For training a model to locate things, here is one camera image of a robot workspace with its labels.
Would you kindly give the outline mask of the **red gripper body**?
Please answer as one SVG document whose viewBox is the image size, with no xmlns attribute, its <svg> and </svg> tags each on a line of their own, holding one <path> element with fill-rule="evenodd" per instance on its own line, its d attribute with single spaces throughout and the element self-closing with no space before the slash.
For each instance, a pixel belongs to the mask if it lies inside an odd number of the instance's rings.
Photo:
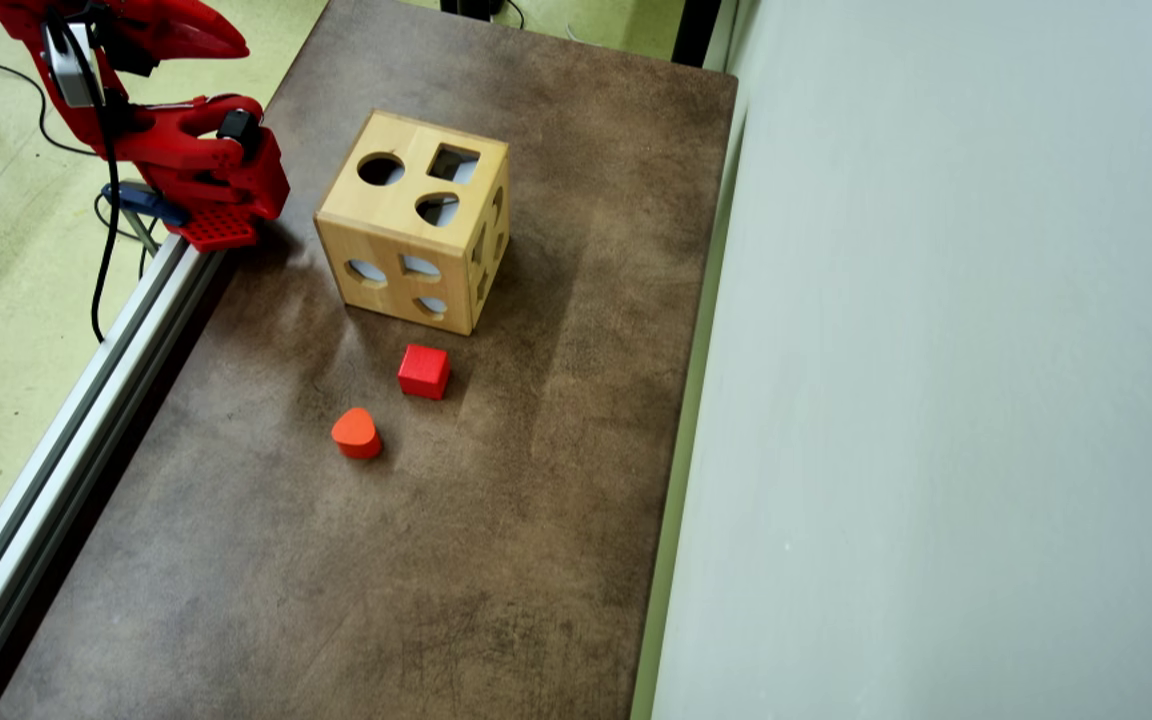
<svg viewBox="0 0 1152 720">
<path fill-rule="evenodd" d="M 63 18 L 71 24 L 86 26 L 84 35 L 91 41 L 91 69 L 99 78 L 116 78 L 120 73 L 147 77 L 159 68 L 161 60 L 151 50 L 151 24 L 147 20 L 128 17 L 119 13 L 118 1 L 41 1 L 36 37 L 50 40 L 46 22 Z"/>
</svg>

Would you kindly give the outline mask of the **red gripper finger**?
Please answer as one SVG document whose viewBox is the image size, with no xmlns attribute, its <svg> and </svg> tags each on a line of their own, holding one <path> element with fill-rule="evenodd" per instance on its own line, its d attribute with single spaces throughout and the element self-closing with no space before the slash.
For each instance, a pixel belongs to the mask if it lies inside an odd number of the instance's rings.
<svg viewBox="0 0 1152 720">
<path fill-rule="evenodd" d="M 172 22 L 157 33 L 157 59 L 238 59 L 250 55 L 234 26 L 192 26 Z"/>
<path fill-rule="evenodd" d="M 187 41 L 244 41 L 223 14 L 202 1 L 161 1 L 161 9 L 169 31 Z"/>
</svg>

